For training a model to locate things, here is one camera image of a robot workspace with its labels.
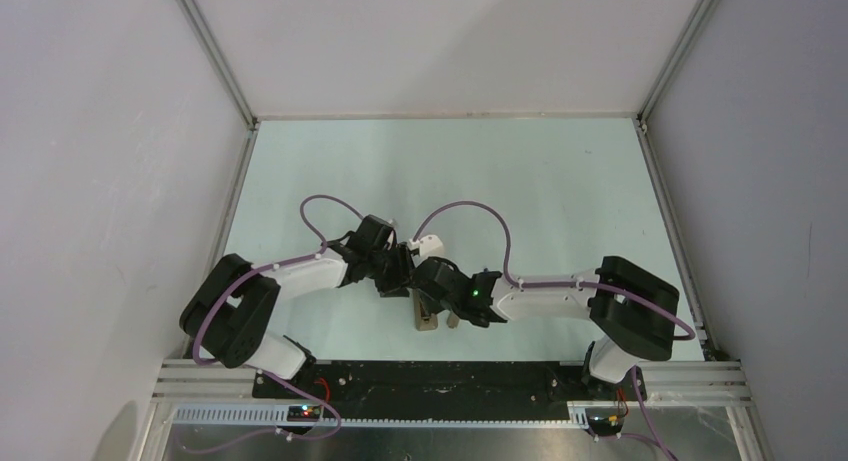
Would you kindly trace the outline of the beige battery compartment cover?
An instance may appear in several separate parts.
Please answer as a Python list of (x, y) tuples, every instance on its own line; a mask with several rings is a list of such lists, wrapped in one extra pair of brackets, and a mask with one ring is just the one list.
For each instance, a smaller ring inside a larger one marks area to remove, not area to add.
[(460, 323), (460, 318), (453, 312), (448, 315), (447, 326), (449, 329), (456, 329)]

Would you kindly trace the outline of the beige remote control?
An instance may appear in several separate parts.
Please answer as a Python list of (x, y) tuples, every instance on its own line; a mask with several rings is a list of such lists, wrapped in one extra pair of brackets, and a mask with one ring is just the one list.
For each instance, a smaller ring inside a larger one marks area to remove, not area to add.
[(438, 317), (429, 313), (417, 291), (411, 293), (414, 314), (414, 326), (419, 332), (433, 331), (438, 328)]

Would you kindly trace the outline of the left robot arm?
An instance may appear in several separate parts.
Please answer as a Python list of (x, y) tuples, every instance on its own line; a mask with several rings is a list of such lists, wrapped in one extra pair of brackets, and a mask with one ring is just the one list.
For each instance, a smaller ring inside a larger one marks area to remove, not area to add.
[(300, 343), (269, 332), (278, 304), (362, 280), (383, 297), (406, 297), (420, 253), (416, 241), (399, 242), (390, 223), (368, 215), (354, 231), (322, 239), (314, 254), (255, 266), (232, 253), (222, 257), (179, 318), (194, 339), (199, 364), (250, 366), (277, 376), (292, 397), (304, 397), (316, 384), (313, 356)]

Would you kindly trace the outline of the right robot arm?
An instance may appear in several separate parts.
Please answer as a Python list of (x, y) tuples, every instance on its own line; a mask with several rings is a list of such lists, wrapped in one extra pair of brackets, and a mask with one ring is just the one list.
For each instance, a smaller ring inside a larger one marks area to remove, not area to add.
[(499, 271), (466, 275), (445, 258), (429, 257), (412, 271), (410, 287), (427, 310), (449, 311), (481, 328), (525, 318), (594, 323), (603, 336), (587, 350), (581, 383), (596, 399), (616, 392), (639, 362), (672, 357), (678, 290), (620, 256), (567, 278), (516, 280)]

